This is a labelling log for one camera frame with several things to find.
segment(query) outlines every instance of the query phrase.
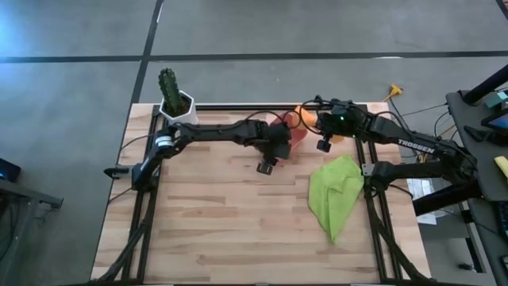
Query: wooden tabletop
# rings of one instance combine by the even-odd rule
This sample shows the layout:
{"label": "wooden tabletop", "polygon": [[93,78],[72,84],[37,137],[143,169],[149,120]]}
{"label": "wooden tabletop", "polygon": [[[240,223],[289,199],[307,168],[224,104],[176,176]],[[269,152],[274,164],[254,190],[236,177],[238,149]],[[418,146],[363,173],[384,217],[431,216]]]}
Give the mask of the wooden tabletop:
{"label": "wooden tabletop", "polygon": [[[148,132],[152,107],[133,105],[124,143]],[[368,109],[375,113],[388,107],[376,102],[368,103]],[[198,116],[202,124],[225,124],[251,113],[199,111]],[[273,115],[255,118],[271,121]],[[352,139],[333,145],[330,153],[316,149],[318,139],[308,134],[271,176],[256,172],[259,152],[231,142],[196,142],[165,160],[144,282],[379,282],[363,196],[359,195],[336,245],[307,205],[311,172],[340,155],[357,158]],[[122,150],[119,163],[141,162],[145,144],[146,140],[139,140]],[[400,162],[396,145],[376,148],[379,160]],[[129,183],[129,179],[116,180],[111,196],[130,187]],[[395,183],[407,187],[404,181]],[[135,191],[130,191],[108,206],[92,278],[101,276],[124,248],[135,197]],[[418,270],[429,276],[411,198],[391,188],[387,200],[397,243]],[[386,245],[383,252],[391,273]],[[137,253],[133,267],[137,268]]]}

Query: concrete floor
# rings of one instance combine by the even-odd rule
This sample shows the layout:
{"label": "concrete floor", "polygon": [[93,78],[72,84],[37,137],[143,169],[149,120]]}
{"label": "concrete floor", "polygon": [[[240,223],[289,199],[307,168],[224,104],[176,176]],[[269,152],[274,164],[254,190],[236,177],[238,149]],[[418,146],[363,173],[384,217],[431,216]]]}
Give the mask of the concrete floor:
{"label": "concrete floor", "polygon": [[[140,56],[155,4],[3,1],[0,57]],[[508,46],[506,28],[494,0],[166,0],[152,54],[494,51]],[[159,102],[156,75],[172,67],[180,88],[198,102],[301,102],[316,94],[369,102],[397,83],[405,89],[395,100],[404,114],[444,103],[447,92],[474,87],[507,61],[151,62],[140,102]],[[0,64],[0,157],[23,167],[22,184],[65,198],[59,212],[31,229],[19,285],[88,280],[111,185],[102,170],[117,159],[139,69],[137,61]],[[445,111],[406,120],[433,133]],[[460,243],[424,243],[434,278],[483,285],[490,279],[455,268],[468,259]]]}

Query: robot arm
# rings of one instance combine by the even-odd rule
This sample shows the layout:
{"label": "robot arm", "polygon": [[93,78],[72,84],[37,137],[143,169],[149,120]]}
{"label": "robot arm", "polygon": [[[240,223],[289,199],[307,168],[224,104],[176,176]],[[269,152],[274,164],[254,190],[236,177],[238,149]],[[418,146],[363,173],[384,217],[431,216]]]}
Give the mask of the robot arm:
{"label": "robot arm", "polygon": [[361,141],[378,144],[397,144],[422,153],[432,154],[429,163],[399,164],[378,162],[362,166],[364,176],[378,189],[387,188],[396,179],[443,177],[452,183],[465,183],[475,175],[475,158],[467,154],[450,140],[432,137],[398,126],[388,118],[363,110],[355,103],[333,99],[324,102],[320,97],[314,100],[321,108],[331,111],[317,116],[316,127],[323,139],[317,148],[323,152],[330,149],[329,139],[333,135],[357,137]]}
{"label": "robot arm", "polygon": [[231,141],[238,145],[253,146],[263,154],[257,171],[270,175],[277,157],[287,159],[291,150],[291,132],[286,124],[269,126],[260,120],[240,120],[228,125],[177,124],[157,132],[155,144],[143,163],[134,165],[132,186],[140,190],[150,183],[162,160],[180,154],[187,145],[196,141]]}

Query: cactus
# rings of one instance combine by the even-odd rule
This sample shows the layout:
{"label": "cactus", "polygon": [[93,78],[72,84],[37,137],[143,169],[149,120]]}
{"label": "cactus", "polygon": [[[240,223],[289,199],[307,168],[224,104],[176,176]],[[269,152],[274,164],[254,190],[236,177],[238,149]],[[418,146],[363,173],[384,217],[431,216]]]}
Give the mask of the cactus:
{"label": "cactus", "polygon": [[165,111],[172,117],[185,114],[188,109],[185,104],[187,102],[180,95],[175,73],[170,68],[164,68],[160,71],[159,86],[166,102]]}

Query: green cloth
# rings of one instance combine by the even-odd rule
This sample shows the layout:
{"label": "green cloth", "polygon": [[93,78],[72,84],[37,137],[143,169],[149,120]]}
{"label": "green cloth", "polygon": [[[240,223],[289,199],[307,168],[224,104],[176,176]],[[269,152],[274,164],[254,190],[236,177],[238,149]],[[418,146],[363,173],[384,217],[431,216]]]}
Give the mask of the green cloth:
{"label": "green cloth", "polygon": [[364,186],[364,178],[349,155],[338,157],[310,175],[309,207],[335,243]]}

